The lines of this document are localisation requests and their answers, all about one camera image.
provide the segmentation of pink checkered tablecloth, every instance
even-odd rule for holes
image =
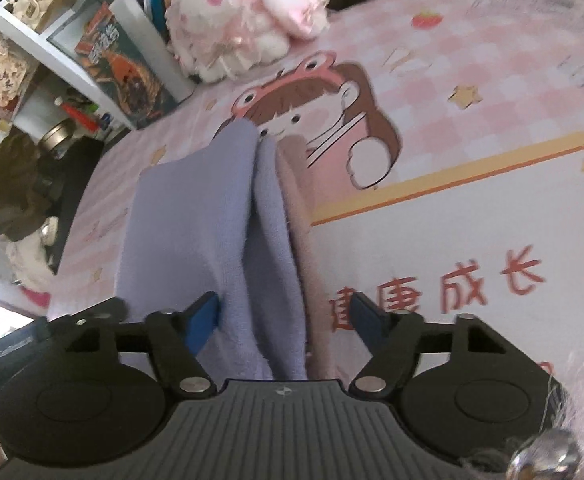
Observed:
[[[367,2],[334,15],[328,32],[273,66],[200,86],[169,117],[106,153],[74,219],[50,316],[115,294],[126,220],[144,168],[205,147],[246,89],[297,70],[317,52],[334,53],[334,68],[351,62],[363,68],[377,109],[402,140],[377,187],[584,130],[584,0],[571,8],[556,0]],[[372,124],[370,110],[364,112]],[[335,193],[335,201],[341,198]]]

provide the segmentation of shelf board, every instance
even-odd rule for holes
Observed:
[[[21,23],[1,5],[0,33],[18,44],[34,59],[47,66],[61,79],[98,104],[99,107],[107,110],[117,121],[134,129],[117,104],[101,90],[79,64],[48,43],[27,25]]]

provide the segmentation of cartoon girl's face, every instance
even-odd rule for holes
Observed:
[[[346,81],[336,93],[325,92],[308,103],[291,108],[259,125],[261,137],[301,135],[307,142],[343,125],[343,114],[358,97],[358,85]]]

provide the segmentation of cartoon hand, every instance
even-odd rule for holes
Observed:
[[[378,184],[390,172],[391,167],[392,160],[387,145],[376,137],[361,139],[349,149],[347,173],[358,189]]]

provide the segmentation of purple cloth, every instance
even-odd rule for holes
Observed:
[[[116,293],[131,321],[219,294],[219,329],[197,356],[219,385],[307,377],[275,149],[249,121],[233,121],[205,149],[144,171],[126,228]]]

